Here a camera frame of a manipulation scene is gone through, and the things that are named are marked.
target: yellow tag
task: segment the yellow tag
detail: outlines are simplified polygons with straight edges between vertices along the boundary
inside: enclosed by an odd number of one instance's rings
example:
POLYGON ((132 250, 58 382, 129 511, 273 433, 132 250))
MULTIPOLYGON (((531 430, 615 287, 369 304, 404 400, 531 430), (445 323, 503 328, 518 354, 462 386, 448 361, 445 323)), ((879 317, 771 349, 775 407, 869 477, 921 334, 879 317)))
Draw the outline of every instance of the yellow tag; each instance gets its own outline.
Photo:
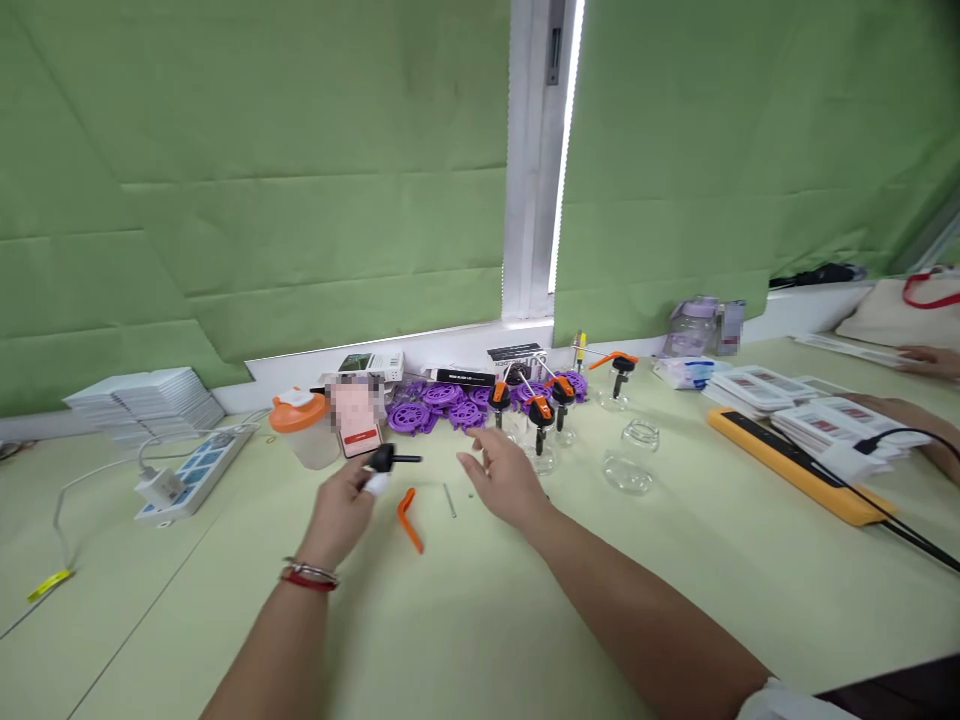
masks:
POLYGON ((40 583, 40 586, 36 590, 30 593, 30 595, 27 597, 27 602, 36 602, 69 577, 73 577, 73 570, 63 570, 62 572, 58 572, 56 575, 51 575, 42 583, 40 583))

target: orange lever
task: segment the orange lever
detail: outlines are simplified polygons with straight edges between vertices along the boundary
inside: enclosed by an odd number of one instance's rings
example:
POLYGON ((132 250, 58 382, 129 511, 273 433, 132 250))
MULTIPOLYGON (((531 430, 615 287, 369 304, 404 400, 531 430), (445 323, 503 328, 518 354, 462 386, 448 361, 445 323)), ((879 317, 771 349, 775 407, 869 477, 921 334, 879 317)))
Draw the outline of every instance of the orange lever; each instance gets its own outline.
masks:
POLYGON ((563 377, 563 375, 557 375, 556 377, 550 378, 543 384, 543 386, 553 387, 554 383, 560 386, 560 389, 563 390, 563 394, 567 397, 574 397, 577 394, 573 389, 573 385, 571 385, 570 381, 563 377))
POLYGON ((615 357, 622 357, 624 360, 629 360, 629 361, 632 362, 632 363, 638 363, 638 362, 640 362, 640 358, 634 357, 633 355, 627 355, 626 353, 622 353, 622 352, 619 352, 619 351, 618 351, 618 352, 610 353, 609 355, 607 355, 605 358, 603 358, 603 359, 601 359, 601 360, 597 360, 597 361, 596 361, 593 365, 591 365, 588 369, 593 370, 594 368, 598 368, 598 367, 600 367, 601 365, 603 365, 605 362, 607 362, 607 361, 609 361, 609 360, 613 360, 615 357))
POLYGON ((500 402, 503 399, 503 394, 507 391, 506 383, 497 383, 496 387, 493 388, 493 401, 500 402))
POLYGON ((550 412, 550 405, 547 404, 547 399, 543 395, 534 395, 532 398, 527 400, 524 405, 529 405, 530 403, 535 402, 537 408, 540 410, 540 416, 544 420, 549 420, 553 417, 553 413, 550 412))
POLYGON ((423 543, 420 542, 420 536, 417 535, 417 531, 413 529, 410 521, 407 520, 407 510, 410 509, 410 505, 413 503, 413 498, 416 496, 416 494, 417 491, 415 488, 410 488, 407 490, 407 494, 403 496, 403 500, 401 500, 400 504, 397 505, 397 517, 400 519, 400 525, 402 525, 403 529, 407 531, 407 535, 410 537, 410 542, 413 543, 413 546, 417 549, 417 552, 423 555, 423 543))

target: sleeve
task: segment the sleeve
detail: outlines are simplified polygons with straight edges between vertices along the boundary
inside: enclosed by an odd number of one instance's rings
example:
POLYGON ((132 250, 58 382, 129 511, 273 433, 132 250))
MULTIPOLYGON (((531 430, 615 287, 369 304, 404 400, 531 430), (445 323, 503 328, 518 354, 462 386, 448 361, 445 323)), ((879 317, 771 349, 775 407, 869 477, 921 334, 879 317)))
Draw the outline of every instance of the sleeve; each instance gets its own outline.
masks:
POLYGON ((770 678, 761 690, 747 698, 740 708, 737 720, 857 720, 823 700, 791 692, 777 680, 770 678))

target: hand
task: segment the hand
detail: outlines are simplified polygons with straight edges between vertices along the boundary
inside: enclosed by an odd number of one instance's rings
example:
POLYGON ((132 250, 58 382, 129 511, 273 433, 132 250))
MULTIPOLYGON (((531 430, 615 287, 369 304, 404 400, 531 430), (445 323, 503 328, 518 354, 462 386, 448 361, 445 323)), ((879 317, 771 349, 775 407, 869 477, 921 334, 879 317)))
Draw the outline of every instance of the hand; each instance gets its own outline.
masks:
POLYGON ((372 475, 363 467, 369 457, 360 455, 348 461, 317 490, 297 560, 333 572, 353 550, 370 523, 376 500, 361 489, 372 475))
MULTIPOLYGON (((840 397, 852 400, 858 405, 863 405, 863 407, 885 415, 891 420, 896 420, 898 423, 906 425, 907 427, 932 432, 955 447, 960 447, 960 430, 951 425, 947 420, 924 410, 919 405, 914 405, 906 400, 896 400, 894 398, 884 399, 873 397, 873 395, 859 395, 857 393, 848 393, 840 397)), ((924 445, 922 451, 948 478, 960 484, 960 462, 957 462, 957 459, 953 456, 953 453, 950 452, 949 448, 933 440, 929 445, 924 445)))
POLYGON ((483 466, 468 453, 457 453, 467 477, 487 509, 521 532, 553 512, 540 479, 520 447, 500 430, 468 430, 474 450, 483 450, 483 466))
POLYGON ((960 378, 960 353, 925 345, 905 345, 897 350, 902 357, 921 361, 900 365, 897 370, 928 377, 960 378))

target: table surface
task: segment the table surface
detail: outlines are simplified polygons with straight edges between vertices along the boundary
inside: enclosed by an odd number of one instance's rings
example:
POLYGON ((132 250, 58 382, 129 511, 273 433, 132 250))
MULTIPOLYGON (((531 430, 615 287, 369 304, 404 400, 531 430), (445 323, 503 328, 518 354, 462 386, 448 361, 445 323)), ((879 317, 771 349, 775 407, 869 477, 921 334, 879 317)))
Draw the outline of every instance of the table surface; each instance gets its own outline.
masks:
MULTIPOLYGON (((789 340, 749 345, 733 362, 903 397, 960 424, 960 394, 943 382, 789 340)), ((560 509, 672 583, 800 691, 960 651, 960 578, 881 528, 833 517, 710 429, 707 398, 670 390, 648 367, 627 387, 661 428, 656 486, 631 497, 607 484, 600 459, 630 415, 589 402, 570 416, 578 443, 544 478, 560 509)), ((132 521, 142 505, 132 466, 71 491, 63 522, 80 545, 78 573, 0 641, 0 716, 200 714, 335 469, 303 469, 270 434, 247 443, 196 515, 168 528, 132 521)), ((425 460, 398 467, 342 568, 318 679, 326 716, 644 716, 543 563, 472 496, 454 456, 469 440, 443 422, 394 439, 425 460), (423 556, 396 522, 409 487, 423 556)), ((93 435, 42 442, 0 465, 0 625, 60 569, 50 526, 59 488, 114 459, 93 435)), ((896 467, 870 487, 960 555, 960 491, 918 453, 896 467)))

